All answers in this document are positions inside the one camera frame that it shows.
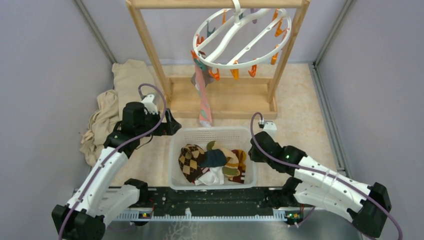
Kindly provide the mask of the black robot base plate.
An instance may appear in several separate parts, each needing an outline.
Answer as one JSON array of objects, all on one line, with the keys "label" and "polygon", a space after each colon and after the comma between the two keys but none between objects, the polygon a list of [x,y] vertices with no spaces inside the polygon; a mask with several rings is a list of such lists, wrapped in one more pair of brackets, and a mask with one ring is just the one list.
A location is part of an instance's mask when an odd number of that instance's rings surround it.
[{"label": "black robot base plate", "polygon": [[141,190],[141,199],[131,208],[153,210],[155,217],[179,217],[189,209],[194,217],[270,216],[274,210],[289,208],[299,211],[298,203],[283,186],[251,187],[223,190],[174,190],[170,187],[149,187]]}]

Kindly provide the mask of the beige striped ribbed sock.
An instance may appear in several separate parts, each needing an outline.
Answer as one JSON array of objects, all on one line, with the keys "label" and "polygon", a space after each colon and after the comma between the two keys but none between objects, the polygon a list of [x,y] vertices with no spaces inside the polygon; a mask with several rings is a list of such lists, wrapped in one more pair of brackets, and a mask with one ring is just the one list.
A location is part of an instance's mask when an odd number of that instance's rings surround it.
[{"label": "beige striped ribbed sock", "polygon": [[216,141],[211,141],[206,145],[207,152],[219,150],[225,157],[225,164],[222,166],[222,172],[229,179],[233,179],[241,174],[239,170],[240,161],[237,155]]}]

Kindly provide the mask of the white sock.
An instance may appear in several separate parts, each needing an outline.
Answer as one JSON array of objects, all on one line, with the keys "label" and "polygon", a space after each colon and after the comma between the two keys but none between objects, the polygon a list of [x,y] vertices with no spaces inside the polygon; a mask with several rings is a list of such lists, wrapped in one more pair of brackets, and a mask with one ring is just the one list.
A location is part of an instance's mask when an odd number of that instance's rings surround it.
[{"label": "white sock", "polygon": [[206,186],[218,186],[225,183],[225,175],[223,173],[223,167],[204,167],[201,169],[202,175],[200,175],[195,181],[194,184],[206,185]]}]

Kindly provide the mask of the mustard yellow sock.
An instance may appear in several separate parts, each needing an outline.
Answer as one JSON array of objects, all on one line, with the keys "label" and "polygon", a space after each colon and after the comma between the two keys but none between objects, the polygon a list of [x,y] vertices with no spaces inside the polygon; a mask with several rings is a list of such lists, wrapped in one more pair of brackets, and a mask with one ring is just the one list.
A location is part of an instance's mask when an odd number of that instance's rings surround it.
[{"label": "mustard yellow sock", "polygon": [[241,173],[245,173],[246,172],[246,159],[247,159],[246,152],[242,149],[233,149],[232,152],[237,156],[238,170]]}]

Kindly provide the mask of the dark blue sock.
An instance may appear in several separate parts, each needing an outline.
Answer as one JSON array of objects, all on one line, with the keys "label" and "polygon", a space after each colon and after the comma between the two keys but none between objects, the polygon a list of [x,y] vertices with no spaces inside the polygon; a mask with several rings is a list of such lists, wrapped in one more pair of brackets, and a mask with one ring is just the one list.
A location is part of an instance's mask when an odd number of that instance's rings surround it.
[{"label": "dark blue sock", "polygon": [[227,164],[227,157],[220,149],[208,150],[205,159],[200,162],[202,168],[216,168]]}]

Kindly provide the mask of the argyle brown sock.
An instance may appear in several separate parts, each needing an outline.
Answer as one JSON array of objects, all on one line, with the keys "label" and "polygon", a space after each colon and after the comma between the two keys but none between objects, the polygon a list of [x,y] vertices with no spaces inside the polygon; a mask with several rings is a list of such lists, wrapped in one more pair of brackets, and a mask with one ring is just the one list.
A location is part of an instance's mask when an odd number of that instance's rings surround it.
[{"label": "argyle brown sock", "polygon": [[184,177],[190,183],[194,183],[204,174],[201,165],[206,159],[205,151],[196,144],[187,144],[180,149],[178,164]]}]

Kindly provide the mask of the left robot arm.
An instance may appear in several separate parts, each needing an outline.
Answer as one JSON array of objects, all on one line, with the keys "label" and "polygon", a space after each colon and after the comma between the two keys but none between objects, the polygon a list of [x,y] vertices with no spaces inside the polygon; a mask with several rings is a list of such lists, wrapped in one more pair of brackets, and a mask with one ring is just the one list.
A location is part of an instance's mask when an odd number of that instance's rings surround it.
[{"label": "left robot arm", "polygon": [[144,137],[172,136],[180,128],[169,108],[149,110],[142,102],[129,102],[122,120],[106,137],[104,148],[91,172],[65,205],[56,205],[52,219],[61,240],[100,240],[109,224],[125,209],[151,204],[148,184],[130,178],[111,197],[104,199],[112,180]]}]

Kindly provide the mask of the pink sock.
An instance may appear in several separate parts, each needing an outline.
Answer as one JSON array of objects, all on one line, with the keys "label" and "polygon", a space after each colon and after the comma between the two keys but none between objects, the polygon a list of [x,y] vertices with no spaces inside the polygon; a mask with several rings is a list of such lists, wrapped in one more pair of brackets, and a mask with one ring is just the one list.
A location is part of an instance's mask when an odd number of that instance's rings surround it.
[{"label": "pink sock", "polygon": [[206,94],[205,79],[201,68],[195,65],[195,87],[197,89],[199,105],[199,122],[203,127],[211,127],[213,124],[211,108]]}]

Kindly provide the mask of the white perforated plastic basket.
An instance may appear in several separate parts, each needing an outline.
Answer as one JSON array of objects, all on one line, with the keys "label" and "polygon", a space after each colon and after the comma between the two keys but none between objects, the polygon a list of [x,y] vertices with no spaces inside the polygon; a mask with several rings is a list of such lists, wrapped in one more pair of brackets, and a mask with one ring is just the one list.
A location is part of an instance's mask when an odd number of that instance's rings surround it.
[{"label": "white perforated plastic basket", "polygon": [[258,178],[257,165],[249,157],[245,161],[246,171],[243,184],[226,179],[222,185],[195,185],[184,177],[178,164],[181,148],[187,144],[196,144],[205,150],[209,142],[216,141],[228,150],[243,150],[247,153],[252,146],[250,140],[250,130],[243,126],[181,128],[175,135],[171,136],[168,148],[168,183],[170,188],[178,191],[207,191],[254,187]]}]

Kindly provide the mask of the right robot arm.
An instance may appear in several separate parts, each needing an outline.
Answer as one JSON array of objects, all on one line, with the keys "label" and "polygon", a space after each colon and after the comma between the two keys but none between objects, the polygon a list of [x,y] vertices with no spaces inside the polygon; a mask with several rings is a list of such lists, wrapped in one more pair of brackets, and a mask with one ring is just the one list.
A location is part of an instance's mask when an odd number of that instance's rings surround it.
[{"label": "right robot arm", "polygon": [[336,214],[362,234],[379,238],[392,209],[387,188],[352,180],[318,163],[292,145],[280,146],[265,131],[255,134],[248,152],[250,159],[266,163],[289,178],[281,188],[287,206],[310,205]]}]

